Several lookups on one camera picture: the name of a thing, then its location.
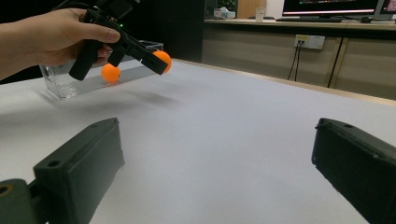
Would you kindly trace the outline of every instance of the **clear plastic box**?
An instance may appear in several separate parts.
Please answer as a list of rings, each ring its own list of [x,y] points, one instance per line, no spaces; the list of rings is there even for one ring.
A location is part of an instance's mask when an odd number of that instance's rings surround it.
[[[146,40],[140,41],[147,49],[163,50],[163,44]],[[40,65],[41,74],[47,88],[60,99],[68,99],[82,93],[95,91],[104,87],[118,85],[141,77],[155,75],[150,69],[131,56],[125,56],[119,65],[120,79],[115,83],[106,82],[101,75],[103,65],[94,65],[84,80],[76,80],[68,74],[74,61],[59,66]]]

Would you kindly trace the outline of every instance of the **power outlet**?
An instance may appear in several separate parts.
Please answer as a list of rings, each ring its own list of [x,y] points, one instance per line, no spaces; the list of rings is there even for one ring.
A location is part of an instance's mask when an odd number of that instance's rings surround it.
[[[324,36],[311,35],[309,36],[308,48],[309,49],[323,49]]]
[[[298,47],[301,45],[302,49],[307,49],[308,48],[308,43],[309,43],[309,35],[296,35],[296,39],[294,40],[294,47]]]

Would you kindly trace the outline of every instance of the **cable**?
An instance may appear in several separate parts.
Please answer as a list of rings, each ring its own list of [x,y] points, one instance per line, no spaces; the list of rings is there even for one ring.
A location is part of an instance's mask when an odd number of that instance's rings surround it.
[[[296,72],[295,72],[295,74],[294,74],[294,81],[297,81],[297,72],[298,72],[298,65],[299,65],[299,63],[300,63],[300,52],[301,52],[301,47],[302,47],[302,46],[303,46],[303,44],[300,45],[300,47],[298,48],[297,67],[296,67]]]
[[[298,49],[299,49],[299,48],[300,48],[300,47],[303,45],[303,43],[304,43],[304,41],[301,41],[301,40],[299,40],[299,41],[298,41],[298,43],[297,43],[296,50],[294,51],[294,59],[293,59],[293,64],[291,65],[291,69],[290,69],[290,71],[289,71],[288,80],[290,79],[290,76],[291,76],[291,71],[293,70],[294,63],[295,63],[295,61],[296,61],[296,56],[297,56]]]
[[[74,2],[74,0],[65,0],[59,6],[55,7],[53,10],[58,10],[58,9],[63,9],[63,8],[70,8],[70,7],[87,9],[87,8],[89,8],[91,6],[88,5],[88,4],[85,4],[85,3]]]
[[[342,18],[345,20],[350,20],[350,21],[359,21],[360,18],[352,18],[352,17],[348,17],[348,16],[337,16],[335,18]],[[396,21],[395,19],[373,19],[373,21]]]

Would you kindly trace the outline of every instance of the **table surface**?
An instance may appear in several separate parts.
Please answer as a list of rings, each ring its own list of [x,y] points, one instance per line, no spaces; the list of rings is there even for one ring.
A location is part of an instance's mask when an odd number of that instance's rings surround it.
[[[341,28],[358,30],[396,30],[395,21],[372,21],[371,23],[361,23],[359,21],[341,22],[297,22],[297,21],[275,21],[275,20],[249,20],[249,19],[229,19],[229,20],[205,20],[206,23],[225,23],[225,24],[245,24],[262,26],[295,26],[311,28]]]
[[[92,223],[367,223],[311,163],[315,126],[396,146],[396,106],[334,93],[182,61],[67,100],[42,78],[2,85],[0,179],[31,182],[53,150],[118,118],[126,164]]]

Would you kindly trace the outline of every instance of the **computer screen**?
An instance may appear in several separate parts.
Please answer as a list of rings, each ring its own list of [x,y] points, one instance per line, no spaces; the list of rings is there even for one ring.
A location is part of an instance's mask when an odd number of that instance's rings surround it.
[[[381,14],[396,14],[396,0],[384,0]]]
[[[377,4],[378,0],[285,0],[282,16],[374,15]]]

